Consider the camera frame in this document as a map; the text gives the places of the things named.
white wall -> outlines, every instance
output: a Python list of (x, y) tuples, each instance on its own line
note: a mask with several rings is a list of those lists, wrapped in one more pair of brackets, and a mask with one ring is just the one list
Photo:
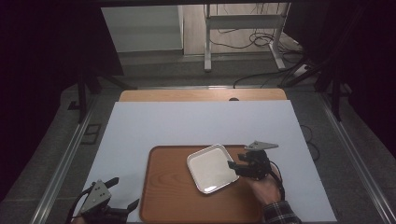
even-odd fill
[(117, 52), (182, 49), (177, 6), (103, 7)]

robotic hand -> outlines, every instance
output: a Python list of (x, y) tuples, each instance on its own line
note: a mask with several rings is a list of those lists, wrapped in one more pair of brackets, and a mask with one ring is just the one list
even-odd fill
[(285, 189), (282, 184), (282, 177), (278, 177), (272, 170), (271, 161), (264, 151), (268, 148), (278, 147), (277, 144), (269, 144), (255, 141), (249, 146), (245, 147), (246, 154), (238, 154), (238, 159), (244, 161), (246, 164), (237, 164), (234, 161), (228, 161), (230, 169), (235, 170), (237, 175), (250, 177), (255, 180), (261, 180), (268, 175), (271, 175), (279, 187), (281, 199), (285, 200)]
[(129, 204), (127, 209), (119, 209), (119, 208), (111, 208), (108, 206), (108, 202), (110, 201), (111, 194), (108, 191), (109, 188), (117, 185), (119, 183), (119, 179), (113, 178), (106, 183), (102, 182), (102, 180), (98, 180), (97, 182), (93, 182), (92, 186), (88, 189), (85, 189), (78, 195), (75, 200), (72, 208), (69, 211), (66, 224), (70, 223), (70, 219), (73, 216), (73, 213), (76, 209), (77, 203), (80, 198), (89, 194), (81, 206), (80, 213), (84, 217), (84, 220), (88, 224), (124, 224), (128, 218), (128, 215), (136, 209), (139, 204), (139, 200), (134, 201)]

square plate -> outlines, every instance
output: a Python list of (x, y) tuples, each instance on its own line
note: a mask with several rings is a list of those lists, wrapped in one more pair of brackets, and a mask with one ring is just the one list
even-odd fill
[(187, 165), (198, 190), (208, 194), (236, 181), (239, 176), (229, 168), (227, 161), (233, 159), (222, 145), (192, 153), (187, 158)]

black curtain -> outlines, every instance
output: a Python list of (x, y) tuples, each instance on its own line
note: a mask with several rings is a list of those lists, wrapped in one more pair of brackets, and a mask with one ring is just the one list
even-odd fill
[(342, 49), (339, 72), (352, 89), (350, 104), (396, 157), (396, 3), (292, 3), (284, 31), (304, 47), (313, 62), (320, 63), (329, 56), (357, 4), (367, 2), (368, 7)]
[(99, 7), (16, 2), (0, 3), (1, 199), (50, 126), (62, 91), (77, 83), (78, 71), (95, 67), (122, 75)]

gray floor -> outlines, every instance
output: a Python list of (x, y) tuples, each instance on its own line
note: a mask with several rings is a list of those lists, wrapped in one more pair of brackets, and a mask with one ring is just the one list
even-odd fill
[[(204, 72), (203, 57), (185, 57), (173, 54), (121, 54), (125, 77), (120, 80), (139, 87), (151, 88), (204, 88), (205, 86), (231, 87), (240, 77), (251, 74), (275, 72), (276, 65), (269, 53), (247, 55), (217, 55), (213, 71)], [(241, 81), (237, 88), (259, 88), (271, 78), (264, 88), (275, 87), (282, 75), (262, 75)], [(65, 177), (54, 205), (49, 211), (47, 223), (64, 223), (67, 211), (82, 191), (92, 161), (106, 128), (112, 107), (121, 89), (100, 79), (104, 87), (98, 96), (90, 124), (101, 124), (98, 141), (93, 145), (80, 145), (75, 159)], [(312, 130), (312, 140), (320, 158), (315, 162), (332, 209), (339, 223), (381, 223), (382, 219), (372, 203), (370, 195), (361, 183), (346, 151), (330, 123), (308, 79), (300, 85), (285, 89), (301, 125)], [(30, 160), (8, 196), (0, 204), (0, 223), (28, 223), (40, 201), (50, 178), (77, 128), (78, 112), (67, 110), (78, 99), (75, 86), (64, 91), (61, 106), (46, 136)], [(376, 136), (355, 114), (347, 103), (341, 101), (341, 117), (351, 139), (366, 164), (386, 194), (392, 207), (396, 204), (396, 161)], [(309, 131), (302, 127), (306, 138)], [(91, 141), (84, 136), (82, 142)]]

